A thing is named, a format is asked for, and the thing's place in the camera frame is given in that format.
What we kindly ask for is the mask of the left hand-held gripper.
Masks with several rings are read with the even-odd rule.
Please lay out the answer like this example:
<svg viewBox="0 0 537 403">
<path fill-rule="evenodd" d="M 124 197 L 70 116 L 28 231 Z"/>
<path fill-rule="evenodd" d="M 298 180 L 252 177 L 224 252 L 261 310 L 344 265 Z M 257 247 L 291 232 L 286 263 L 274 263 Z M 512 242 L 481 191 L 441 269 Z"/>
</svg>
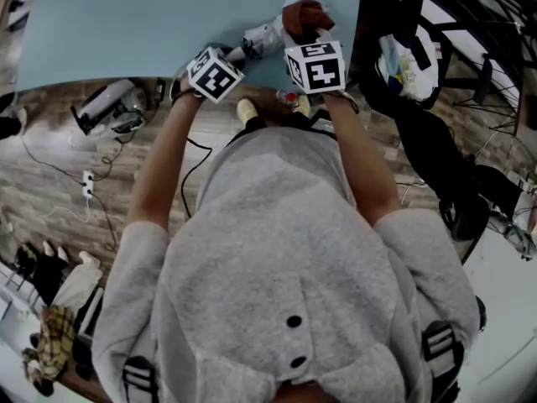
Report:
<svg viewBox="0 0 537 403">
<path fill-rule="evenodd" d="M 190 86 L 213 103 L 220 103 L 244 74 L 220 50 L 207 46 L 186 67 Z"/>
</svg>

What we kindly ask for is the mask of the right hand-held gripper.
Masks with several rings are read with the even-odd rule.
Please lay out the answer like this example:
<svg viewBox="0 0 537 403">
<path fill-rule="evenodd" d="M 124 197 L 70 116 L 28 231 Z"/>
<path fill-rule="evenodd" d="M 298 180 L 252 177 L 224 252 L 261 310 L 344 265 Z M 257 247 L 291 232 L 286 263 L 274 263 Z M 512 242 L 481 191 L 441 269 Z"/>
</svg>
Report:
<svg viewBox="0 0 537 403">
<path fill-rule="evenodd" d="M 281 29 L 290 77 L 308 95 L 343 90 L 346 78 L 341 44 L 332 41 L 326 29 L 317 28 L 315 32 L 316 43 L 296 46 L 289 32 Z"/>
</svg>

